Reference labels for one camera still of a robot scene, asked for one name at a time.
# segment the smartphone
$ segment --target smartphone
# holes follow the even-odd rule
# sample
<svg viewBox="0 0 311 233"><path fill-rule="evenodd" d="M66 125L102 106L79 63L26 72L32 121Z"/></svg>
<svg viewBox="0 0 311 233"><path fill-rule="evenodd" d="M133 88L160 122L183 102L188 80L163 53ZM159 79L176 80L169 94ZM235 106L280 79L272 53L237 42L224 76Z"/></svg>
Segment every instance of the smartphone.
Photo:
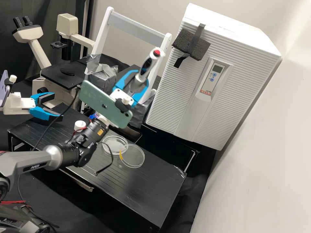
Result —
<svg viewBox="0 0 311 233"><path fill-rule="evenodd" d="M4 81L9 78L7 70L3 71L1 80L0 80L0 107L3 107L6 103L6 99L10 94L10 86L6 86Z"/></svg>

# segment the black platform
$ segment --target black platform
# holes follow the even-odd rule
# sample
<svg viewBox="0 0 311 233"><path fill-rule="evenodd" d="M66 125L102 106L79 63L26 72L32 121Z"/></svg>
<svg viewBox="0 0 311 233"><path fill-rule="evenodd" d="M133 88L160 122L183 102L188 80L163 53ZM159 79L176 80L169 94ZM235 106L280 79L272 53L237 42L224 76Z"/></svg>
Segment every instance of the black platform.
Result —
<svg viewBox="0 0 311 233"><path fill-rule="evenodd" d="M62 112L64 108L65 105L61 104L54 110ZM42 150L46 145L57 144L69 139L76 120L87 122L88 118L70 109L65 114L63 122L55 123L51 127L37 149ZM33 146L45 128L46 126L28 120L8 130L9 143L12 142L11 137L14 137ZM86 166L83 168L71 166L66 168L66 171L108 193L147 219L155 229L160 229L186 174L148 151L144 150L144 153L145 162L140 168L128 168L119 159L115 159L111 167L95 177L94 170L110 163L110 158L103 154L102 146L99 145Z"/></svg>

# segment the petri dish lid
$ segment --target petri dish lid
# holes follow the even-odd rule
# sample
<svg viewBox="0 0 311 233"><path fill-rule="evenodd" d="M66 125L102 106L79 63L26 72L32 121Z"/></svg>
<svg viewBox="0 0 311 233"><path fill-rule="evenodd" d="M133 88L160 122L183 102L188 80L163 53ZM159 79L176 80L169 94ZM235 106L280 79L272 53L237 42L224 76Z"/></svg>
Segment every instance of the petri dish lid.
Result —
<svg viewBox="0 0 311 233"><path fill-rule="evenodd" d="M145 153L136 144L128 144L126 152L119 157L130 168L139 168L145 161Z"/></svg>
<svg viewBox="0 0 311 233"><path fill-rule="evenodd" d="M105 152L108 153L108 155L110 155L110 151L107 145L110 147L113 155L119 155L120 150L121 154L123 154L127 151L128 148L127 140L120 135L109 135L105 137L102 142L103 148Z"/></svg>

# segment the yellow tape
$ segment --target yellow tape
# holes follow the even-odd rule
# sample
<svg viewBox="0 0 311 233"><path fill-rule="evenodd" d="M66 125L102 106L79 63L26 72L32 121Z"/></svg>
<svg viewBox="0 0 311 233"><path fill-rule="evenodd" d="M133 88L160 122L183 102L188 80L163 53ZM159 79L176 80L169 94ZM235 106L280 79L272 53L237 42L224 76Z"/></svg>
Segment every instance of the yellow tape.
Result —
<svg viewBox="0 0 311 233"><path fill-rule="evenodd" d="M98 132L97 132L97 134L99 135L99 136L101 136L102 134L103 134L103 130L102 129L100 129Z"/></svg>
<svg viewBox="0 0 311 233"><path fill-rule="evenodd" d="M120 157L121 160L123 160L123 157L122 157L122 155L121 155L121 150L120 150L120 152L119 152L119 157Z"/></svg>

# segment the black strap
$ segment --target black strap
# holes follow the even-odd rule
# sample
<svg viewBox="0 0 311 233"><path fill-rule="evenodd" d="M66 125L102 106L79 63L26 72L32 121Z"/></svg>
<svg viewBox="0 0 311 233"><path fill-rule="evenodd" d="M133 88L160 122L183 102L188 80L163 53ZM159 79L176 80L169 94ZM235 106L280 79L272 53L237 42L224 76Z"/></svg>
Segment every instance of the black strap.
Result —
<svg viewBox="0 0 311 233"><path fill-rule="evenodd" d="M174 67L176 68L179 68L179 66L181 65L182 61L185 60L187 57L189 57L193 50L194 50L194 47L196 46L197 42L199 41L200 39L200 36L204 30L204 27L205 27L205 24L201 24L198 26L195 34L194 34L194 37L192 38L190 44L188 45L188 47L186 47L185 49L185 53L176 60L175 64L174 64Z"/></svg>

